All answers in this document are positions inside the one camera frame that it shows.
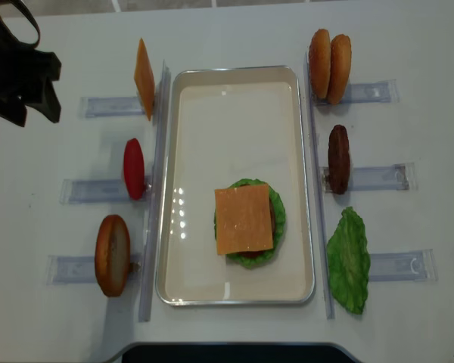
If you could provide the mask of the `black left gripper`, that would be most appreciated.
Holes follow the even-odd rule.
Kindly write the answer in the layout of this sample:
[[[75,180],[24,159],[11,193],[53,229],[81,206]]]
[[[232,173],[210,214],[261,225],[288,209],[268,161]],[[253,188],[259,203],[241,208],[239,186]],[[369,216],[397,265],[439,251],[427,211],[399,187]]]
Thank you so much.
[[[52,123],[61,117],[52,83],[60,79],[62,63],[55,53],[38,51],[38,44],[20,41],[0,15],[0,117],[19,127],[26,124],[23,103]]]

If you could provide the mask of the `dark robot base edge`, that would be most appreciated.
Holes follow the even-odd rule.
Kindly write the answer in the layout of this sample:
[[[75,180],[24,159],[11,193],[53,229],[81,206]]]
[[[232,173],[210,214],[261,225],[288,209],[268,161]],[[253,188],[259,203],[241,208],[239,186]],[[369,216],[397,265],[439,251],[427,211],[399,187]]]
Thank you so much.
[[[115,362],[358,362],[327,343],[157,343],[133,346]]]

